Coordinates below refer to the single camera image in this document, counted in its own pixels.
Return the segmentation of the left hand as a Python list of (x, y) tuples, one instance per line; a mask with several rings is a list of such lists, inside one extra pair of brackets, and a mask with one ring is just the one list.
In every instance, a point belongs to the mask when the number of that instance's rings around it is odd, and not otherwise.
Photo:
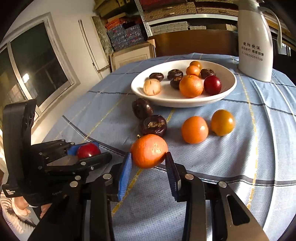
[[(29, 211), (28, 207), (29, 204), (28, 202), (21, 196), (21, 197), (13, 197), (11, 199), (11, 204), (13, 207), (14, 212), (16, 213), (16, 215), (18, 216), (28, 216), (31, 212)], [(41, 214), (40, 214), (40, 218), (43, 218), (43, 216), (45, 215), (45, 213), (47, 212), (47, 210), (50, 208), (52, 204), (45, 204), (41, 206)]]

